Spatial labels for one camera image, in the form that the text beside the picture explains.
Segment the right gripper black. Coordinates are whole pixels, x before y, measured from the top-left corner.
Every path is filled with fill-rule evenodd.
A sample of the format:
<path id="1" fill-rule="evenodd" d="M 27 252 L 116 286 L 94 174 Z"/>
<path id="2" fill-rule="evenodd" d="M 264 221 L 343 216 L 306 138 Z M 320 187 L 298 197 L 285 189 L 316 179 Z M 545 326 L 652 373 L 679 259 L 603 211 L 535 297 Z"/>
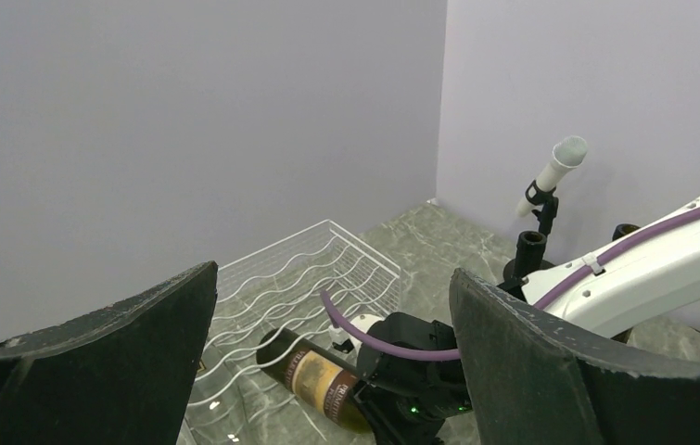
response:
<path id="1" fill-rule="evenodd" d="M 403 312 L 372 322 L 356 317 L 352 324 L 370 337 L 420 355 L 456 347 L 451 326 Z M 353 401 L 377 444 L 440 444 L 445 421 L 472 411 L 459 360 L 410 360 L 376 350 L 356 337 L 352 341 L 360 378 Z"/>

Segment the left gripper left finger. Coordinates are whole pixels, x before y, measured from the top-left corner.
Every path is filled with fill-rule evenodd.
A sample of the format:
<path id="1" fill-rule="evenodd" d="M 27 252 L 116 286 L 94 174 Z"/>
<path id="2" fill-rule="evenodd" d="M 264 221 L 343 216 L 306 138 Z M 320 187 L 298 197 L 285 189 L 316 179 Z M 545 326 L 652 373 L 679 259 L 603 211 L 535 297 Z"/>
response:
<path id="1" fill-rule="evenodd" d="M 0 444 L 173 444 L 217 301 L 200 263 L 0 342 Z"/>

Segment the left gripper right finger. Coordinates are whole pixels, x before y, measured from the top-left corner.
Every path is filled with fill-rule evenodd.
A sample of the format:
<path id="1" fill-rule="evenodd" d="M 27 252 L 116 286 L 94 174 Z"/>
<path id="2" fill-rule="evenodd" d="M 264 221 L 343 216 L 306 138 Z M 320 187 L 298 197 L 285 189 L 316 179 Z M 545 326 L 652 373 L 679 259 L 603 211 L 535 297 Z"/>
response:
<path id="1" fill-rule="evenodd" d="M 452 324 L 483 444 L 700 444 L 700 362 L 598 336 L 457 269 Z"/>

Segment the dark wine bottle front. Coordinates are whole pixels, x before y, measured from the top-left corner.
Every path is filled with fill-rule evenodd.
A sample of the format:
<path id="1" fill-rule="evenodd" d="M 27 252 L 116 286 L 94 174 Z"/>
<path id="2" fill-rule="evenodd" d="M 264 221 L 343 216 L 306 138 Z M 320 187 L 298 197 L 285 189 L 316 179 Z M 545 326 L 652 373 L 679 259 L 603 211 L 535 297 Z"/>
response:
<path id="1" fill-rule="evenodd" d="M 269 331 L 259 346 L 256 364 L 271 379 L 334 424 L 358 434 L 372 432 L 352 398 L 359 383 L 352 365 L 287 328 Z"/>

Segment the dark wine bottle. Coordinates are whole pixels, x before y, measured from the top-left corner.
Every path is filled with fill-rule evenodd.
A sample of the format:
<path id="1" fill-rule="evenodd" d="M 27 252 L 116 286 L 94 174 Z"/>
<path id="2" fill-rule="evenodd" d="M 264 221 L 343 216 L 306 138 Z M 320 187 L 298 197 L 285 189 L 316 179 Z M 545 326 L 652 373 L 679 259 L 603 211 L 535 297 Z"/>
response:
<path id="1" fill-rule="evenodd" d="M 613 240 L 613 241 L 617 241 L 617 240 L 619 240 L 620 238 L 622 238 L 622 237 L 624 237 L 624 236 L 627 236 L 627 235 L 630 235 L 630 234 L 636 232 L 636 231 L 639 230 L 639 229 L 640 229 L 640 227 L 639 227 L 638 225 L 632 224 L 632 223 L 621 223 L 621 224 L 618 224 L 618 225 L 615 227 L 614 232 L 613 232 L 613 234 L 612 234 L 612 240 Z"/>
<path id="2" fill-rule="evenodd" d="M 372 432 L 352 398 L 359 383 L 352 365 L 287 328 L 269 331 L 259 346 L 256 364 L 271 379 L 334 424 L 358 434 Z"/>
<path id="3" fill-rule="evenodd" d="M 521 232 L 516 241 L 515 256 L 503 267 L 499 288 L 520 300 L 525 300 L 525 278 L 542 269 L 547 236 L 537 231 Z"/>

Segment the clear glass bottle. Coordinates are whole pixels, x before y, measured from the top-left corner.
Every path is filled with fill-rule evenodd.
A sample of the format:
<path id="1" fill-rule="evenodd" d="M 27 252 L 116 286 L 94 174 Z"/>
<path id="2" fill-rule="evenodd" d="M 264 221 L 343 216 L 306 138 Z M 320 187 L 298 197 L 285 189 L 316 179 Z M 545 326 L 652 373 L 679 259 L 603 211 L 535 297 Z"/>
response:
<path id="1" fill-rule="evenodd" d="M 185 422 L 198 444 L 275 444 L 299 434 L 295 397 L 256 364 L 253 346 L 212 345 L 197 362 Z"/>

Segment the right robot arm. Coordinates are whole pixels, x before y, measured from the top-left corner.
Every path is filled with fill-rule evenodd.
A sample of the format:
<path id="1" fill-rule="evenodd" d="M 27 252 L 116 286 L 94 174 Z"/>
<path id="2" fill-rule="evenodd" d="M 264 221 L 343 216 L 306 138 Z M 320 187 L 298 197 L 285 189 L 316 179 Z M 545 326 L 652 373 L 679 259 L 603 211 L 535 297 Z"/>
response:
<path id="1" fill-rule="evenodd" d="M 380 444 L 700 444 L 700 363 L 618 340 L 700 300 L 700 196 L 565 264 L 492 285 L 464 269 L 452 324 L 394 312 L 361 339 L 354 401 Z"/>

